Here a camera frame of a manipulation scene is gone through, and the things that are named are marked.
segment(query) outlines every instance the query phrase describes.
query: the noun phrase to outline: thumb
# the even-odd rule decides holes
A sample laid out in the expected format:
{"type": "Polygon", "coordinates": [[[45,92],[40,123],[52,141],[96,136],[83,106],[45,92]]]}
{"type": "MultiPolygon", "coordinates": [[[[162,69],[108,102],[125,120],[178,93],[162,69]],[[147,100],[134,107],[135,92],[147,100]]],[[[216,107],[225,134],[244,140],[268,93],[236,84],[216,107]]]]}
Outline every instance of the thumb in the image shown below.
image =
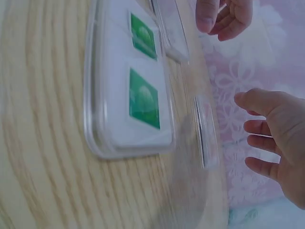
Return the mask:
{"type": "Polygon", "coordinates": [[[197,0],[196,24],[201,32],[209,33],[215,25],[220,0],[197,0]]]}
{"type": "Polygon", "coordinates": [[[267,117],[274,109],[287,102],[289,98],[288,94],[255,88],[246,93],[236,94],[234,99],[242,109],[267,117]]]}

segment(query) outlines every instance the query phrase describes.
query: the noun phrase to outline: light blue fabric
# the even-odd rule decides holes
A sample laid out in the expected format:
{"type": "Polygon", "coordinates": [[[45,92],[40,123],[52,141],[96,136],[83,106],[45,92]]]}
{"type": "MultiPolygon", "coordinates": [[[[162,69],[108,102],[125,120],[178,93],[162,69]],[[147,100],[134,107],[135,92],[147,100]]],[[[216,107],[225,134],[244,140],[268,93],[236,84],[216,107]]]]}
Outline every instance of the light blue fabric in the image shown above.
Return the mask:
{"type": "Polygon", "coordinates": [[[305,229],[305,211],[286,198],[230,210],[229,229],[305,229]]]}

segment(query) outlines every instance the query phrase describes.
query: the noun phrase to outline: fingernail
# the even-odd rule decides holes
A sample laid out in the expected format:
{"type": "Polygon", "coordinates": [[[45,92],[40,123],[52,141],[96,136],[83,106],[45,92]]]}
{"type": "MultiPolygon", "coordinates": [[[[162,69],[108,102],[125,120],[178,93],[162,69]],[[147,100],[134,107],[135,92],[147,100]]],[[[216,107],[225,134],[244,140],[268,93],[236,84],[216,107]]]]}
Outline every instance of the fingernail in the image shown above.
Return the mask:
{"type": "Polygon", "coordinates": [[[213,19],[205,17],[197,17],[197,24],[199,25],[199,29],[206,33],[209,33],[214,26],[213,19]]]}
{"type": "Polygon", "coordinates": [[[244,92],[239,92],[234,96],[235,100],[240,100],[240,98],[244,95],[244,92]]]}

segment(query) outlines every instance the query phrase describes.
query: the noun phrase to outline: plastic lid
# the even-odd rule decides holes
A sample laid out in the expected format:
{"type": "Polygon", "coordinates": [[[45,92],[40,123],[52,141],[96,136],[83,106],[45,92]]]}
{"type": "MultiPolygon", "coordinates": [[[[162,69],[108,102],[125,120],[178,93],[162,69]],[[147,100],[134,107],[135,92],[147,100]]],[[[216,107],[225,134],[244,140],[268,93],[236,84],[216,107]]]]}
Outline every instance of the plastic lid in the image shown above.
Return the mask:
{"type": "Polygon", "coordinates": [[[107,159],[175,146],[160,27],[136,0],[93,0],[84,71],[85,136],[107,159]]]}

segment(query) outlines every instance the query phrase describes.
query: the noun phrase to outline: floral pattern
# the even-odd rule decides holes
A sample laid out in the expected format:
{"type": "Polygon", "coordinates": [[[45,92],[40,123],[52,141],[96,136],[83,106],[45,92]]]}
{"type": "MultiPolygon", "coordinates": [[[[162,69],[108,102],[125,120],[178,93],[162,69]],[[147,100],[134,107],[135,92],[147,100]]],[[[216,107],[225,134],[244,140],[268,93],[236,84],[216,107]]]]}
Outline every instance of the floral pattern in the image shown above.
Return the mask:
{"type": "MultiPolygon", "coordinates": [[[[195,10],[196,0],[189,0],[195,10]]],[[[250,116],[234,103],[236,92],[254,87],[305,98],[305,3],[302,0],[254,0],[252,24],[235,39],[199,33],[210,73],[223,141],[230,207],[282,197],[280,186],[250,171],[244,159],[278,162],[272,153],[250,147],[244,121],[250,116]]]]}

